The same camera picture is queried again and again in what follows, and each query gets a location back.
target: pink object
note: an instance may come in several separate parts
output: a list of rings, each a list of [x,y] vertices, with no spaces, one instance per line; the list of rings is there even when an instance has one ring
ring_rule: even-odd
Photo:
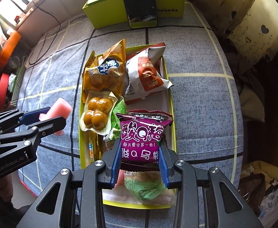
[[[53,104],[53,106],[50,108],[50,110],[47,112],[47,114],[40,114],[39,119],[40,119],[40,121],[45,121],[47,119],[54,118],[57,116],[62,116],[65,119],[67,119],[71,111],[72,111],[71,105],[60,97]],[[54,134],[55,135],[63,135],[64,131],[61,130]]]
[[[124,185],[124,170],[119,171],[118,181],[117,181],[115,187],[121,186],[121,185]]]

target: snack package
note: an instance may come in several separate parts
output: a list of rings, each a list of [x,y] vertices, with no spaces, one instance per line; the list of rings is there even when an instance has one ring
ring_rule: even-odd
[[[125,187],[143,204],[173,205],[173,190],[165,188],[159,171],[124,172]]]
[[[116,102],[117,98],[112,92],[89,91],[80,118],[81,130],[107,135],[111,130],[111,114]]]
[[[92,131],[86,131],[87,133],[87,140],[88,140],[88,150],[89,150],[89,157],[90,163],[94,163],[96,160],[100,160],[102,157],[102,144],[100,136]]]
[[[112,128],[120,130],[120,121],[116,116],[116,113],[127,114],[126,105],[123,97],[121,97],[120,102],[118,102],[117,105],[114,107],[111,117]]]
[[[159,47],[147,48],[134,55],[126,62],[126,71],[129,76],[129,85],[124,99],[126,103],[146,99],[155,92],[169,89],[173,84],[163,79],[155,68],[155,64],[162,57],[165,44]]]
[[[110,90],[120,97],[125,71],[125,39],[113,45],[98,58],[93,51],[82,74],[82,101],[85,103],[90,90]]]
[[[122,161],[132,164],[158,161],[158,142],[165,127],[173,123],[172,116],[162,111],[152,111],[150,114],[146,110],[136,110],[130,114],[116,113],[121,126]]]

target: blue gripper pad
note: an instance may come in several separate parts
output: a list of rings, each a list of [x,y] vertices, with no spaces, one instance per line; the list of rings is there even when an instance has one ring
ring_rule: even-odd
[[[39,122],[39,117],[41,113],[46,114],[50,110],[50,107],[45,107],[32,112],[24,113],[23,117],[20,119],[20,124],[30,125]]]
[[[110,179],[110,185],[112,188],[114,188],[115,184],[118,181],[121,161],[122,161],[122,149],[121,149],[121,142],[120,142],[117,152],[116,152],[115,160],[114,160],[113,166],[112,166],[112,176]]]
[[[162,182],[164,183],[165,187],[168,188],[170,181],[168,179],[168,166],[166,164],[164,155],[163,155],[163,151],[162,148],[159,147],[159,170],[160,170],[160,174],[161,174],[161,179]]]

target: gray blanket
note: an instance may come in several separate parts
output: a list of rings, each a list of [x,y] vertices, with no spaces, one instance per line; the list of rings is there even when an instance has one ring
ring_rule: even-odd
[[[57,30],[41,38],[32,51],[31,63],[46,51]],[[62,168],[80,169],[78,129],[83,64],[92,50],[101,54],[122,38],[126,38],[127,47],[166,43],[164,59],[174,84],[171,94],[178,156],[202,169],[217,166],[237,186],[243,124],[236,85],[210,26],[188,2],[183,19],[162,18],[156,28],[131,30],[128,23],[122,23],[95,30],[84,14],[62,24],[47,54],[26,70],[17,106],[35,110],[51,106],[62,97],[73,111],[63,136],[43,138],[37,161],[19,170],[21,180],[38,195]],[[204,227],[201,190],[199,194],[200,226]],[[172,227],[175,208],[135,210],[105,205],[104,210],[108,228],[159,228]]]

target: purple snack bag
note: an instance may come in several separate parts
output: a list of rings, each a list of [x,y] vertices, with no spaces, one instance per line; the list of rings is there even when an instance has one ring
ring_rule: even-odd
[[[172,116],[162,111],[135,110],[131,115],[116,113],[121,127],[122,161],[148,164],[159,159],[158,142]]]

